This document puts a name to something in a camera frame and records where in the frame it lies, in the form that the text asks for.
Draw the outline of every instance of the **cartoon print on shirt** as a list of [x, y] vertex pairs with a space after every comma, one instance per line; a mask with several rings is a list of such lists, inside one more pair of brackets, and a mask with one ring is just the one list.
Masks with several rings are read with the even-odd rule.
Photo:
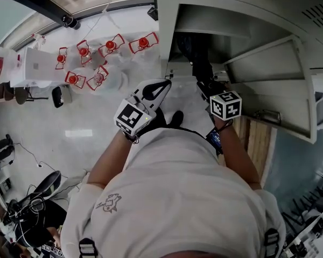
[[116, 204], [117, 202], [122, 199], [119, 194], [110, 194], [106, 199], [105, 203], [100, 202], [96, 209], [103, 207], [103, 211], [112, 213], [113, 210], [117, 211]]

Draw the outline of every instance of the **white t-shirt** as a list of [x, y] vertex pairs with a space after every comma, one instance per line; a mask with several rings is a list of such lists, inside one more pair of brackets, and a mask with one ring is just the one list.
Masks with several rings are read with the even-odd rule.
[[218, 165], [200, 136], [157, 129], [140, 138], [124, 171], [104, 190], [84, 185], [71, 199], [61, 232], [66, 258], [90, 238], [101, 257], [148, 258], [197, 250], [226, 257], [264, 257], [267, 226], [285, 225], [274, 196], [253, 191]]

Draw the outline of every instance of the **blue floor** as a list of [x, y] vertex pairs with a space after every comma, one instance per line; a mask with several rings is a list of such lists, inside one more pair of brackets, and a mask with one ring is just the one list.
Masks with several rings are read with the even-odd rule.
[[310, 196], [323, 184], [323, 130], [315, 144], [309, 144], [283, 131], [278, 131], [275, 151], [265, 189], [275, 195], [281, 211], [295, 211], [292, 199]]

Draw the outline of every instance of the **open cabinet door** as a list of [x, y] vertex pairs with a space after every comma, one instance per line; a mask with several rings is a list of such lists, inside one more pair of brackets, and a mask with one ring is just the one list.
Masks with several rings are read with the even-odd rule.
[[224, 63], [242, 114], [315, 143], [317, 116], [300, 40], [291, 35]]

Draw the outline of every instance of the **ventilation slot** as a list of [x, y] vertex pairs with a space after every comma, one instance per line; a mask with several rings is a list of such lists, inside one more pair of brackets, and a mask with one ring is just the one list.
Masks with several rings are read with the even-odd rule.
[[316, 24], [317, 27], [323, 27], [323, 3], [302, 11], [302, 14]]

